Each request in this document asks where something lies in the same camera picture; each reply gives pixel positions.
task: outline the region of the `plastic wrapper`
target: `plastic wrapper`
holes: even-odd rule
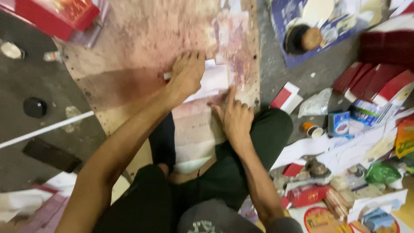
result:
[[[369,184],[391,184],[401,178],[398,169],[385,162],[377,162],[369,168],[365,181]]]
[[[398,158],[410,153],[414,154],[414,116],[405,119],[398,125],[395,152]]]
[[[332,88],[325,88],[319,94],[305,100],[299,107],[298,118],[302,116],[320,116],[328,114],[328,103]]]

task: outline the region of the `left hand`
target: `left hand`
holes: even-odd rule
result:
[[[179,56],[173,67],[173,77],[167,90],[173,96],[176,105],[181,104],[190,95],[201,88],[201,78],[205,70],[205,52],[186,52]]]

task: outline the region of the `white rod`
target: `white rod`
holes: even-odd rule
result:
[[[33,138],[33,137],[35,137],[37,135],[40,135],[40,134],[43,134],[43,133],[52,131],[52,130],[57,129],[57,128],[60,128],[62,126],[69,125],[69,124],[71,124],[73,122],[82,120],[84,118],[87,118],[87,117],[90,117],[90,116],[93,116],[93,115],[94,115],[94,111],[89,111],[89,112],[86,112],[86,113],[81,114],[79,116],[75,116],[75,117],[66,119],[64,121],[58,122],[58,123],[53,124],[53,125],[50,125],[48,127],[45,127],[45,128],[39,129],[39,130],[36,130],[34,132],[28,133],[26,135],[20,136],[20,137],[15,138],[15,139],[12,139],[10,141],[6,141],[6,142],[3,142],[3,143],[0,143],[0,149],[1,148],[4,148],[6,146],[10,146],[10,145],[13,145],[15,143],[24,141],[26,139]]]

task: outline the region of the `right hand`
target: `right hand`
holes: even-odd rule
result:
[[[197,51],[186,52],[177,57],[173,66],[173,77],[166,87],[176,105],[201,88],[205,59],[205,52]]]
[[[243,146],[251,143],[250,129],[254,119],[253,107],[242,104],[240,100],[234,101],[236,87],[229,89],[227,107],[222,110],[220,106],[211,104],[223,125],[223,130],[237,154],[243,151]]]

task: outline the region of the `blue box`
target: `blue box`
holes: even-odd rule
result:
[[[350,112],[328,114],[328,134],[331,137],[349,135]]]

